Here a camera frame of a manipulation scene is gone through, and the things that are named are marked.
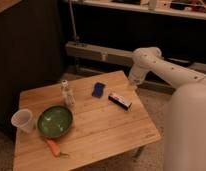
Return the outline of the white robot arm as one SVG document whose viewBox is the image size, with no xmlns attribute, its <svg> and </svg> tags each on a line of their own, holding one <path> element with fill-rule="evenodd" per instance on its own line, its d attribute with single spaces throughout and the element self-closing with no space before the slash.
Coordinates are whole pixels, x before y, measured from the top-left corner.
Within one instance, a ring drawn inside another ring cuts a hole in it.
<svg viewBox="0 0 206 171">
<path fill-rule="evenodd" d="M 175 88 L 164 121 L 164 171 L 206 171 L 206 74 L 163 59 L 157 47 L 133 52 L 132 84 L 149 71 Z"/>
</svg>

